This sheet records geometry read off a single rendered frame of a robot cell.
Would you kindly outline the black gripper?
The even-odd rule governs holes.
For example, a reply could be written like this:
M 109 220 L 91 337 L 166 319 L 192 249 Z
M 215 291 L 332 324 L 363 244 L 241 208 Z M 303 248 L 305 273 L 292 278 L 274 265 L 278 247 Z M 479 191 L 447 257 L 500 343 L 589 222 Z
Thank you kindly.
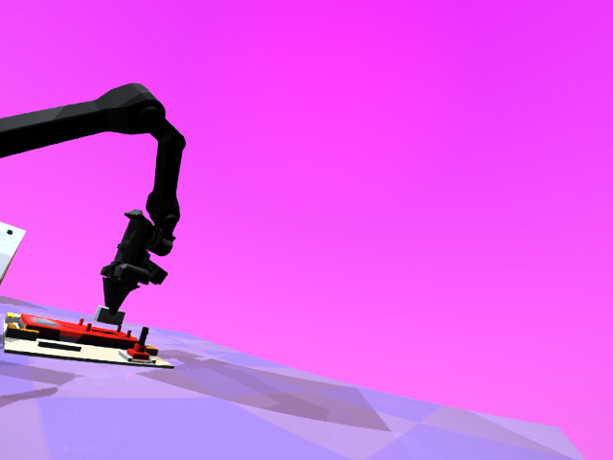
M 141 268 L 144 257 L 148 255 L 148 247 L 142 243 L 122 239 L 117 245 L 118 250 L 114 262 L 104 266 L 100 272 L 103 283 L 104 306 L 109 308 L 109 314 L 115 315 L 127 295 L 142 285 L 149 285 L 151 275 Z

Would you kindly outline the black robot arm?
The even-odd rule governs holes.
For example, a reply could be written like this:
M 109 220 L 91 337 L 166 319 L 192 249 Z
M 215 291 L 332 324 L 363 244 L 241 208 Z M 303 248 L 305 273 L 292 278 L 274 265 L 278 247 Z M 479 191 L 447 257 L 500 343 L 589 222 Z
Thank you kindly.
M 67 104 L 0 118 L 0 159 L 10 155 L 64 143 L 101 132 L 129 135 L 151 134 L 158 141 L 153 189 L 146 210 L 124 213 L 130 219 L 123 239 L 137 241 L 150 253 L 166 257 L 176 237 L 180 219 L 176 197 L 185 136 L 166 119 L 163 104 L 136 82 L 117 86 L 94 101 Z M 153 224 L 154 223 L 154 224 Z M 169 274 L 144 257 L 141 268 L 150 282 L 161 285 Z

